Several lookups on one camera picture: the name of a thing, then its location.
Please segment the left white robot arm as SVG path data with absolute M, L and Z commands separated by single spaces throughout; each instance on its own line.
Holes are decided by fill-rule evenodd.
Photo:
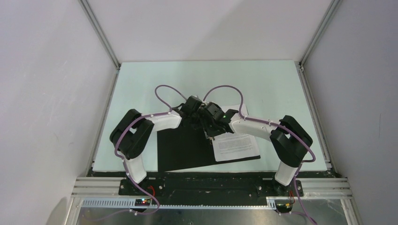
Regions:
M 130 189 L 137 195 L 148 191 L 148 182 L 144 179 L 147 172 L 142 153 L 152 133 L 176 129 L 187 122 L 205 103 L 190 96 L 185 103 L 167 112 L 143 115 L 136 109 L 129 110 L 110 135 L 115 155 L 122 160 L 127 177 L 132 181 Z

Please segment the printed white paper sheets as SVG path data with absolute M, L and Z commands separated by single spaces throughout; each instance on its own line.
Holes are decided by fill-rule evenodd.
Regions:
M 253 135 L 221 134 L 213 138 L 212 146 L 216 162 L 260 158 L 258 144 Z

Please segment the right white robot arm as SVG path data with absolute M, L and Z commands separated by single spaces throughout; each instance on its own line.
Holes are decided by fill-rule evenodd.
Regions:
M 202 103 L 196 113 L 208 137 L 244 134 L 271 142 L 280 160 L 273 190 L 279 196 L 291 191 L 291 182 L 313 144 L 312 137 L 294 117 L 285 115 L 276 121 L 264 120 L 249 117 L 243 104 L 227 108 L 214 102 Z

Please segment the red and black folder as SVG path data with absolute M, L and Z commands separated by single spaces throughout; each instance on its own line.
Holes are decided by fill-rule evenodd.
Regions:
M 157 162 L 159 172 L 169 172 L 221 165 L 242 161 L 216 162 L 212 141 L 205 137 L 202 129 L 178 127 L 157 132 Z

